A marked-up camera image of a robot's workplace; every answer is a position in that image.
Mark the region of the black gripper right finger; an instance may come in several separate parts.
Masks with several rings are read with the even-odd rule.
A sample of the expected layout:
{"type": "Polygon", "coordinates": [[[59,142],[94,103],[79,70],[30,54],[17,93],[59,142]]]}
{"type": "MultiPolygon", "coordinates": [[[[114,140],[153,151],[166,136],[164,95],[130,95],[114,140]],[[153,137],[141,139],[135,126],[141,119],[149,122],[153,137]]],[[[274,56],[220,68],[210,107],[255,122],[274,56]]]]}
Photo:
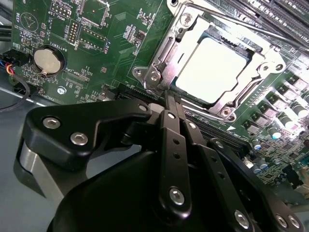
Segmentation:
{"type": "Polygon", "coordinates": [[[177,112],[183,121],[198,169],[213,192],[212,232],[303,232],[292,210],[251,171],[224,142],[205,141],[198,126],[185,117],[183,100],[177,112]]]}

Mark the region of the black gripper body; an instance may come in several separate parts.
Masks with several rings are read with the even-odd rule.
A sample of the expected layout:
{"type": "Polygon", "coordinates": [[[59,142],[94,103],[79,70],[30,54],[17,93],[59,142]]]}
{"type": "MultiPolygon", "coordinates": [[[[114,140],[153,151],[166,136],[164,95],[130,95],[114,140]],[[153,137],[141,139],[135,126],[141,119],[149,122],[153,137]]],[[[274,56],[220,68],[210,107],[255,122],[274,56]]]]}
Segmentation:
{"type": "Polygon", "coordinates": [[[227,221],[204,172],[188,166],[192,211],[177,221],[158,201],[159,158],[139,152],[72,189],[61,201],[50,232],[237,232],[227,221]]]}

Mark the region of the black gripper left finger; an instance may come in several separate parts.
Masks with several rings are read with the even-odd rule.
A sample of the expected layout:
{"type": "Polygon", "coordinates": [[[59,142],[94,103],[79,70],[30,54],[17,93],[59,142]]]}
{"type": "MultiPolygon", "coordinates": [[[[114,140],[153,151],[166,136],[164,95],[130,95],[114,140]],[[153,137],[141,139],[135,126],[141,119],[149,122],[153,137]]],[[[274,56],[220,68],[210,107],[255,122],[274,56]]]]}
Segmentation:
{"type": "Polygon", "coordinates": [[[168,214],[187,216],[191,192],[179,99],[145,104],[139,99],[48,106],[31,110],[22,129],[17,161],[21,182],[59,205],[86,180],[94,157],[141,145],[158,153],[159,181],[155,202],[168,214]]]}

